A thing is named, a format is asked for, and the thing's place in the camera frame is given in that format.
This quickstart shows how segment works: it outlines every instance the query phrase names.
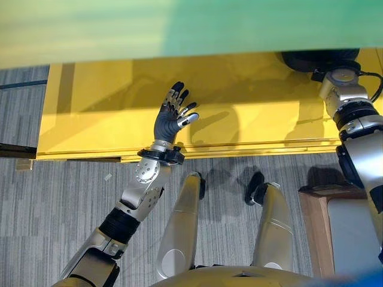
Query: gray floor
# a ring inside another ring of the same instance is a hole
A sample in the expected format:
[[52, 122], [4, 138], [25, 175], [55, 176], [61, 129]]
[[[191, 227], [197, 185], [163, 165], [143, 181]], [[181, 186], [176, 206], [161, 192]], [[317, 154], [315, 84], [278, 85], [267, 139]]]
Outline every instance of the gray floor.
[[[18, 81], [5, 73], [9, 72], [0, 71], [0, 85]], [[26, 73], [30, 80], [33, 73]], [[41, 109], [44, 89], [0, 91], [0, 142], [37, 144], [37, 108]], [[0, 159], [0, 285], [53, 284], [113, 208], [132, 169], [132, 164], [38, 161], [33, 171], [16, 172], [15, 160]], [[181, 182], [192, 170], [207, 180], [206, 197], [200, 203], [196, 264], [250, 264], [262, 208], [247, 206], [242, 197], [253, 173], [261, 170], [266, 180], [281, 184], [291, 210], [294, 271], [312, 276], [297, 190], [306, 184], [341, 181], [335, 154], [187, 160], [175, 167], [161, 201], [120, 260], [116, 286], [155, 282], [153, 262], [160, 238]]]

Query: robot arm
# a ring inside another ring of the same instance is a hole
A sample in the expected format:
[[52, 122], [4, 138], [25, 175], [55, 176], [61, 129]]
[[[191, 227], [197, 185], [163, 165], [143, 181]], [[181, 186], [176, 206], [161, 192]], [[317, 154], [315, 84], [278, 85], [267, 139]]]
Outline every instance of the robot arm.
[[[313, 78], [320, 71], [314, 71]], [[361, 75], [381, 79], [369, 98], [358, 84]], [[347, 180], [364, 188], [379, 242], [383, 242], [383, 117], [373, 107], [381, 94], [382, 76], [365, 73], [356, 62], [334, 65], [326, 72], [320, 90], [327, 113], [339, 130], [342, 145], [337, 147], [339, 164]]]
[[154, 125], [154, 142], [136, 165], [135, 178], [128, 183], [121, 199], [72, 257], [61, 274], [62, 281], [54, 286], [113, 286], [119, 267], [115, 262], [127, 248], [138, 225], [156, 205], [163, 186], [171, 174], [171, 166], [182, 164], [180, 148], [173, 147], [177, 132], [196, 121], [198, 114], [186, 113], [197, 104], [191, 103], [182, 111], [180, 106], [189, 91], [181, 90], [177, 82], [170, 89], [160, 108]]

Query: green surface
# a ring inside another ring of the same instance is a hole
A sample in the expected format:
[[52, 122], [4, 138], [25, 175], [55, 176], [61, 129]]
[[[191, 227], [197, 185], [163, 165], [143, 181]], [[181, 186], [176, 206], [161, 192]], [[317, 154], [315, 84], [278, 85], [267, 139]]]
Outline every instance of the green surface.
[[383, 47], [382, 16], [382, 0], [2, 1], [0, 68]]

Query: yellow tabletop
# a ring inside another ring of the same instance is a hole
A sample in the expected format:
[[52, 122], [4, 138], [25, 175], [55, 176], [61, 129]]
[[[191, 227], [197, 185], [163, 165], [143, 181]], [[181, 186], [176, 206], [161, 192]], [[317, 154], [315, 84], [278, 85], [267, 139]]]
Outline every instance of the yellow tabletop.
[[[382, 58], [381, 49], [365, 49], [357, 60], [382, 73]], [[278, 53], [51, 65], [37, 159], [139, 159], [178, 80], [199, 104], [200, 119], [176, 138], [188, 158], [334, 151], [338, 130], [310, 76]], [[379, 86], [374, 77], [360, 83], [369, 95]], [[381, 98], [375, 108], [383, 113]]]

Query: black cable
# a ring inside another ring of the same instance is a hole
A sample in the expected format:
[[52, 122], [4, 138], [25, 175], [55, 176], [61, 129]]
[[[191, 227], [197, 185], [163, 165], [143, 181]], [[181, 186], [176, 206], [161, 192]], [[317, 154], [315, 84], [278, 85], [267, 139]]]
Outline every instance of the black cable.
[[359, 76], [374, 76], [374, 77], [378, 77], [381, 80], [381, 84], [379, 85], [375, 94], [370, 99], [371, 102], [376, 101], [378, 99], [378, 97], [380, 96], [380, 94], [382, 93], [382, 90], [383, 90], [383, 77], [377, 73], [363, 72], [363, 71], [360, 71]]

